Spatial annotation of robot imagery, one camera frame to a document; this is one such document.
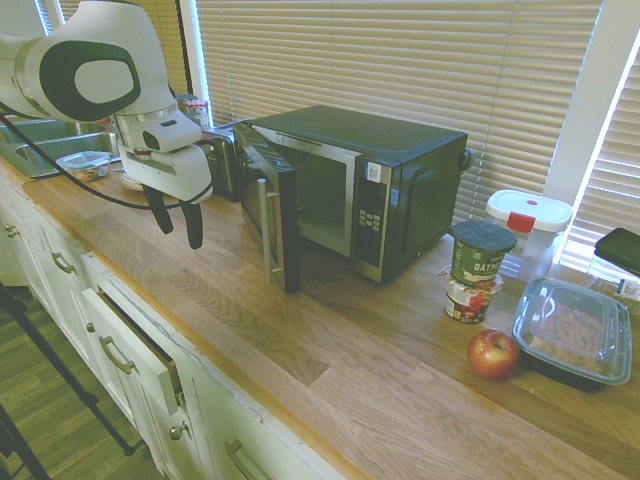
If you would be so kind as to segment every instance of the red lid latch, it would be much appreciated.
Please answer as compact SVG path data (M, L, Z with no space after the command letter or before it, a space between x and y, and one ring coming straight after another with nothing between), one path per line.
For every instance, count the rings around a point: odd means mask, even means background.
M509 220L507 221L507 227L509 227L514 232L530 233L531 230L533 230L533 225L535 223L536 217L530 217L529 215L511 212L509 214Z

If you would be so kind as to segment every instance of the microwave door handle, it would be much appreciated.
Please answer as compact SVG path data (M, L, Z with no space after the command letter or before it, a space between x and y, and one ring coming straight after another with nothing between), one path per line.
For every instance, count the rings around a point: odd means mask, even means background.
M267 275L267 284L273 285L273 274L280 272L282 268L273 268L271 258L271 234L269 232L269 213L267 201L269 198L280 195L278 192L267 193L267 180L258 179L258 197L260 199L260 222L262 224L262 251L264 254L264 269Z

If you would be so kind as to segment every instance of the white container lid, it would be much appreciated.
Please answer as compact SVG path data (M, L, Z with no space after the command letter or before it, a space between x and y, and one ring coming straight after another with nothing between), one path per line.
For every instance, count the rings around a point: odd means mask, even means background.
M489 215L507 223L532 225L528 227L528 231L526 226L524 229L510 226L512 230L523 233L529 233L533 228L545 232L561 232L569 225L571 211L571 205L560 200L517 190L498 190L487 202Z

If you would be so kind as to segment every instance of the microwave door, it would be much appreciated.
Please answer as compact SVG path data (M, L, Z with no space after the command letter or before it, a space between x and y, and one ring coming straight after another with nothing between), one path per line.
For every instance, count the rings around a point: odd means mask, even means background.
M300 290L296 174L246 123L234 125L242 216L265 259L267 282L276 279L285 292Z

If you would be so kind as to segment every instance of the butcher block countertop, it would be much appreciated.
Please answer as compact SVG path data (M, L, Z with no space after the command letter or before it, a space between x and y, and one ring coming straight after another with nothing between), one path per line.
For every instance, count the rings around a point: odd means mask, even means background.
M143 203L118 174L91 186ZM467 364L469 340L487 327L511 332L525 284L506 278L483 324L453 321L437 275L451 261L450 237L387 285L309 247L302 291L284 294L266 284L239 204L203 203L204 245L193 251L179 209L165 236L149 212L63 177L22 188L348 479L640 478L638 342L631 380L597 393L522 366L508 381L482 380ZM640 338L640 319L632 326Z

